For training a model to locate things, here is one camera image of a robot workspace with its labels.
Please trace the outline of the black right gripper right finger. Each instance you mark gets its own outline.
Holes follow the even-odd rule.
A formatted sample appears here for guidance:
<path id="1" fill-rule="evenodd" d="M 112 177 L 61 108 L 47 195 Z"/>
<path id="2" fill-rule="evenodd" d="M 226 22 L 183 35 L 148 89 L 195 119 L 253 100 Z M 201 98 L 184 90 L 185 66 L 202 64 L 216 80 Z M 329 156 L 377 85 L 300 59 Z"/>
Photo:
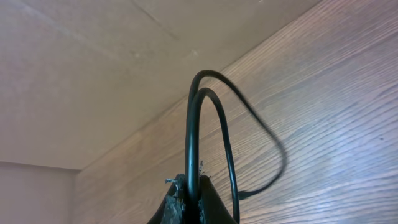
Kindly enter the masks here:
<path id="1" fill-rule="evenodd" d="M 237 224 L 223 204 L 214 185 L 208 176 L 200 177 L 201 199 L 200 209 L 203 223 L 206 224 Z"/>

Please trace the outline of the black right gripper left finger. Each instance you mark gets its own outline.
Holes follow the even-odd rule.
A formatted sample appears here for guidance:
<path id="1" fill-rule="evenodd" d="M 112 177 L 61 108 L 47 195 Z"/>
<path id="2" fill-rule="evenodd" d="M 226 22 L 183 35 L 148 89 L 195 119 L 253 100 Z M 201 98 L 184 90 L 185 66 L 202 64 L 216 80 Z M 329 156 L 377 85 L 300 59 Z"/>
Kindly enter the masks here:
<path id="1" fill-rule="evenodd" d="M 171 183 L 159 208 L 147 222 L 148 224 L 183 224 L 185 211 L 185 175 L 177 174 L 174 179 L 166 179 Z"/>

